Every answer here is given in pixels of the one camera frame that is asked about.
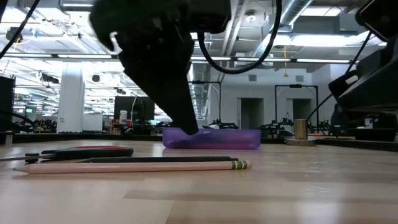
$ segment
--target purple plastic container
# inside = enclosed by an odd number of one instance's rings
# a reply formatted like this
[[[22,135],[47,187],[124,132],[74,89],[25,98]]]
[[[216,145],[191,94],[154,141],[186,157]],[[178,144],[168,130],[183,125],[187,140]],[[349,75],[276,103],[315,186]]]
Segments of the purple plastic container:
[[[172,149],[258,149],[260,130],[199,129],[189,136],[179,128],[163,129],[163,145]]]

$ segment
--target computer monitor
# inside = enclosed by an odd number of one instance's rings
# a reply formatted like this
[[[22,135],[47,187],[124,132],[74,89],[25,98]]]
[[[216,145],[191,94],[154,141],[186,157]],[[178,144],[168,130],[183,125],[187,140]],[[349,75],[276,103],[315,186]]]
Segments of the computer monitor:
[[[117,96],[114,101],[114,119],[119,119],[120,111],[127,111],[127,119],[131,119],[131,106],[135,96]],[[155,103],[149,97],[137,97],[134,105],[133,122],[135,120],[153,120],[155,119]]]

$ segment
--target doorway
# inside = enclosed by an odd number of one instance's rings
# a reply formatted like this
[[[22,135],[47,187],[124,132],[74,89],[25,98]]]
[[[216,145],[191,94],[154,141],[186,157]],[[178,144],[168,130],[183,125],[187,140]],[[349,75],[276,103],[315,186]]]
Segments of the doorway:
[[[238,101],[240,101],[241,129],[257,129],[264,124],[264,99],[239,98]]]
[[[306,119],[311,113],[311,99],[293,99],[293,119]]]

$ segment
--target wooden table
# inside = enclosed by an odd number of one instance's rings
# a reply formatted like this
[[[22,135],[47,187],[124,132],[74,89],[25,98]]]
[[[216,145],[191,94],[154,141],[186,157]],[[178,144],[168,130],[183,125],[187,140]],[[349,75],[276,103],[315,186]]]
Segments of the wooden table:
[[[164,149],[161,142],[15,144],[2,156],[87,145],[135,156],[233,156],[252,170],[25,175],[0,166],[0,223],[398,223],[398,154],[262,145],[258,151]]]

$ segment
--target pencil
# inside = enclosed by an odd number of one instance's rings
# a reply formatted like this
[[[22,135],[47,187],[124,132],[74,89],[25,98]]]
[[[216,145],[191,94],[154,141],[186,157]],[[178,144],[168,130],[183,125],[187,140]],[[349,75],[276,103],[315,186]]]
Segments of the pencil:
[[[31,164],[15,171],[28,174],[68,174],[94,172],[145,172],[183,170],[230,170],[250,169],[250,161],[226,162],[137,162],[137,163],[77,163],[77,164]]]

